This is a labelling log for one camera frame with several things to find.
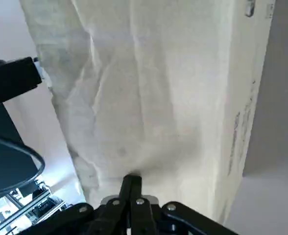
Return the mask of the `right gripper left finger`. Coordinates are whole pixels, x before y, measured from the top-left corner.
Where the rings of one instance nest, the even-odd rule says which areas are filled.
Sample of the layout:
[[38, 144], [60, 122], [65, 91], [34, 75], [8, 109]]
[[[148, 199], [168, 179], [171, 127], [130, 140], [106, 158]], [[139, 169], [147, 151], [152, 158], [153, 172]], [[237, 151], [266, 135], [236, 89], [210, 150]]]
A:
[[127, 214], [132, 191], [132, 175], [123, 178], [119, 195], [94, 209], [87, 203], [63, 211], [62, 231], [66, 235], [122, 235], [127, 228]]

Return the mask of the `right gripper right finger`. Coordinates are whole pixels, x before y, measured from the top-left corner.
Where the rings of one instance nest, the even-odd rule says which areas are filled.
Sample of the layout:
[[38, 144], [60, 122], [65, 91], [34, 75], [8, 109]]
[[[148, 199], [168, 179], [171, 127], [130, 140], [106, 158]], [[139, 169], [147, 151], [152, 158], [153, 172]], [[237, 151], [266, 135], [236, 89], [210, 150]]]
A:
[[235, 235], [232, 230], [176, 201], [163, 206], [142, 196], [142, 178], [129, 175], [133, 235]]

